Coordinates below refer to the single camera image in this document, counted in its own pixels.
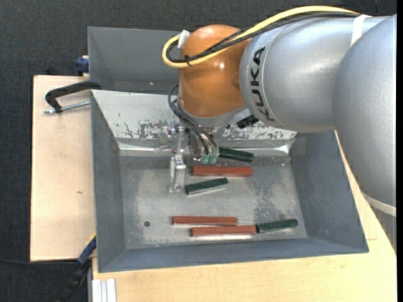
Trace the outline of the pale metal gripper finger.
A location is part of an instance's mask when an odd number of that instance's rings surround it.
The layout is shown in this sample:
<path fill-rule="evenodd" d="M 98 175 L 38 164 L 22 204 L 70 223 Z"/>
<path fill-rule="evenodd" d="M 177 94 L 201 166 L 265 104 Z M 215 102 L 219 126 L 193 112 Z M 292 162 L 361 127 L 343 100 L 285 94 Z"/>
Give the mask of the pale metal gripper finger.
<path fill-rule="evenodd" d="M 179 189 L 184 186 L 187 166 L 183 156 L 175 156 L 174 163 L 174 188 Z"/>
<path fill-rule="evenodd" d="M 170 180 L 169 180 L 169 191 L 174 192 L 176 189 L 176 159 L 171 157 L 170 159 Z"/>

